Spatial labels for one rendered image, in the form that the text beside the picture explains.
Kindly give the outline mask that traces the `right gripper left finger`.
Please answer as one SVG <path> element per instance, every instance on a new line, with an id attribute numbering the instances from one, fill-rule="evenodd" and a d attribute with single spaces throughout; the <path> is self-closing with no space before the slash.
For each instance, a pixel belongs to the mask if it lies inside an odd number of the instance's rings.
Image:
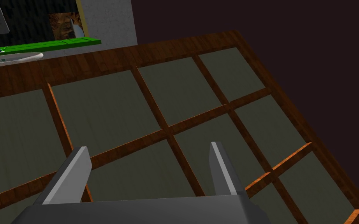
<path id="1" fill-rule="evenodd" d="M 37 197 L 34 205 L 79 203 L 91 169 L 88 148 L 76 147 Z"/>

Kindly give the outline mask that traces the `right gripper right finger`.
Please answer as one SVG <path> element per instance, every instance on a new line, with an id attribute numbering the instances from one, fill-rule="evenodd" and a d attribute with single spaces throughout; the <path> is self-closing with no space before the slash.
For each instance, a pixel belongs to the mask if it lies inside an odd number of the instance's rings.
<path id="1" fill-rule="evenodd" d="M 209 166 L 216 195 L 245 195 L 238 175 L 220 142 L 211 142 Z"/>

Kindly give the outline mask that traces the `brown wooden door grey panes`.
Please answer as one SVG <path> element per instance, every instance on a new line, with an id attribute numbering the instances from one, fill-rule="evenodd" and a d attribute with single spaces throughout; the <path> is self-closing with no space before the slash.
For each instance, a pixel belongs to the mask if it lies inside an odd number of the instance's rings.
<path id="1" fill-rule="evenodd" d="M 261 90 L 229 101 L 209 73 L 207 67 L 203 64 L 200 55 L 234 47 L 240 51 L 242 57 L 262 81 L 264 87 Z M 219 99 L 221 105 L 177 124 L 168 125 L 148 89 L 139 71 L 139 67 L 188 57 L 193 59 L 201 71 L 201 74 Z M 126 70 L 130 70 L 133 74 L 149 108 L 159 124 L 160 130 L 93 156 L 91 158 L 93 169 L 123 158 L 162 140 L 167 140 L 193 192 L 196 196 L 203 196 L 205 193 L 180 149 L 175 135 L 208 122 L 218 116 L 228 114 L 264 170 L 264 175 L 246 187 L 246 191 L 250 197 L 256 195 L 267 185 L 273 184 L 297 223 L 308 224 L 306 218 L 295 204 L 279 177 L 302 158 L 313 152 L 354 208 L 344 224 L 359 224 L 359 189 L 352 183 L 330 151 L 317 137 L 306 119 L 290 101 L 289 97 L 282 91 L 281 87 L 263 66 L 245 39 L 236 30 L 78 54 L 76 56 L 65 56 L 57 59 L 27 62 L 19 65 L 11 63 L 6 67 L 0 67 L 0 97 L 38 89 L 43 90 L 64 152 L 65 154 L 69 154 L 72 150 L 72 144 L 54 97 L 52 86 Z M 272 96 L 274 98 L 303 140 L 306 141 L 306 145 L 302 146 L 276 166 L 269 164 L 241 122 L 240 117 L 235 112 L 236 109 L 266 96 Z"/>

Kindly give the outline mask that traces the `green flat board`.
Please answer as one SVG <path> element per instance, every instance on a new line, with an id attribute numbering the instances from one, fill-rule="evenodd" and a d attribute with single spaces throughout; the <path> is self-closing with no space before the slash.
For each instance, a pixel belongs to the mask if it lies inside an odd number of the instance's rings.
<path id="1" fill-rule="evenodd" d="M 65 40 L 54 40 L 54 41 L 32 43 L 32 44 L 12 45 L 12 46 L 0 47 L 0 59 L 6 59 L 8 61 L 10 60 L 10 58 L 8 58 L 7 55 L 10 54 L 44 53 L 48 51 L 99 45 L 101 43 L 102 42 L 100 39 L 83 37 L 83 38 L 71 38 Z"/>

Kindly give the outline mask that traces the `brown patterned picture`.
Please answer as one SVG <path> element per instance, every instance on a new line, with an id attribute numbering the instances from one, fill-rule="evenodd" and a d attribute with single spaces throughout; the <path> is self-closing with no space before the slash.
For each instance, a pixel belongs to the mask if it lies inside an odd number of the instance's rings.
<path id="1" fill-rule="evenodd" d="M 55 40 L 85 37 L 78 12 L 48 14 Z"/>

